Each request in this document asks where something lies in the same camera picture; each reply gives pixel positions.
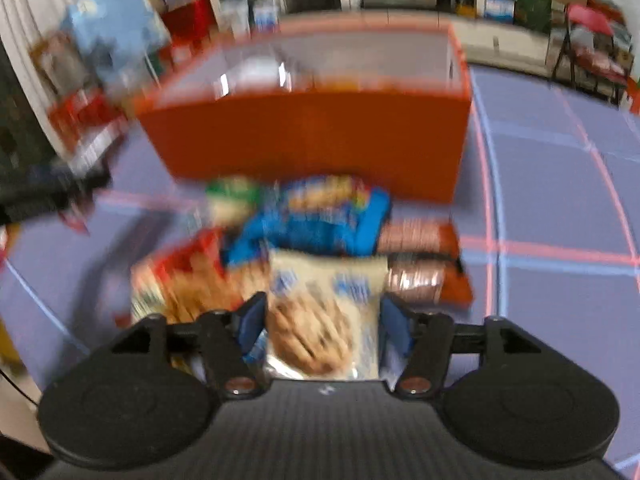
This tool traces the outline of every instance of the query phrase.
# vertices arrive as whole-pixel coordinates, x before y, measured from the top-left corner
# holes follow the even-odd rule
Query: cookie bag
[[[267,372],[312,380],[378,378],[386,258],[271,251]]]

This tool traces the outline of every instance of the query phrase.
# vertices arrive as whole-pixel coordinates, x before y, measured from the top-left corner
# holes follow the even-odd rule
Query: green snack bag
[[[215,226],[242,226],[257,210],[262,199],[259,184],[244,177],[219,178],[207,186],[211,222]]]

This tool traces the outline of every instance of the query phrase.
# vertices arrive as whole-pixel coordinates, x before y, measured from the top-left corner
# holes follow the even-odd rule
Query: plastic bin
[[[239,62],[273,52],[314,82],[220,95]],[[174,177],[349,173],[397,197],[450,202],[470,104],[450,28],[324,20],[215,46],[136,111]]]

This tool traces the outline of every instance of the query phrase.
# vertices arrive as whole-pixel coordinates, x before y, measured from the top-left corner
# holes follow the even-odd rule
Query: snack pile
[[[452,222],[389,221],[388,193],[360,179],[317,176],[270,188],[221,179],[209,186],[208,204],[209,226],[132,269],[132,317],[159,312],[168,323],[191,322],[264,291],[266,332],[246,359],[270,376],[378,378],[384,292],[410,304],[472,303]]]

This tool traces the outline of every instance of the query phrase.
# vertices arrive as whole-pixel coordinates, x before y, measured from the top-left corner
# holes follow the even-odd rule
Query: blue snack bag
[[[228,252],[237,265],[260,242],[313,254],[373,254],[390,208],[388,193],[350,176],[316,176],[274,188]]]

